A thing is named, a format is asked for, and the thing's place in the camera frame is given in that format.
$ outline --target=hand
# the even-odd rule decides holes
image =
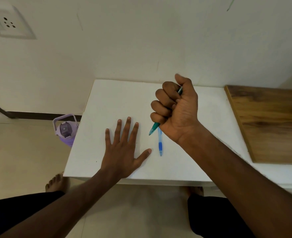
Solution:
[[[138,158],[134,159],[139,124],[135,123],[129,141],[127,141],[130,123],[131,118],[128,117],[120,139],[122,120],[119,119],[117,121],[113,144],[111,144],[109,129],[107,128],[105,130],[106,148],[101,169],[111,169],[119,179],[130,176],[132,172],[139,168],[143,161],[151,154],[151,149],[149,148],[142,152]]]
[[[150,115],[153,122],[160,123],[160,129],[171,140],[180,144],[185,134],[198,130],[201,124],[197,118],[198,95],[190,79],[175,75],[177,83],[164,82],[163,89],[156,91],[156,98],[151,103],[155,113]],[[177,90],[183,87],[181,96]]]

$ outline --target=green pen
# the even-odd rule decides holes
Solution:
[[[181,86],[177,92],[179,93],[179,95],[181,95],[183,92],[183,87]],[[151,135],[159,126],[160,126],[160,123],[154,123],[151,130],[149,131],[149,135]]]

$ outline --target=blue pen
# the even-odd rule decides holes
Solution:
[[[158,127],[158,148],[160,156],[163,155],[162,130]]]
[[[178,89],[177,92],[179,93],[179,95],[181,95],[182,92],[183,92],[183,87],[181,86],[181,87]],[[156,130],[156,128],[158,128],[159,126],[160,126],[160,123],[154,123],[154,125],[152,126],[152,128],[151,128],[151,130],[149,131],[149,134],[148,134],[148,135],[151,135],[151,134]]]

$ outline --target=switch plate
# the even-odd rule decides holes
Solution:
[[[0,4],[0,36],[22,39],[36,39],[18,9],[11,4]]]

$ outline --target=wood grain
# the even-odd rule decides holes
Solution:
[[[292,164],[292,90],[224,87],[251,159]]]

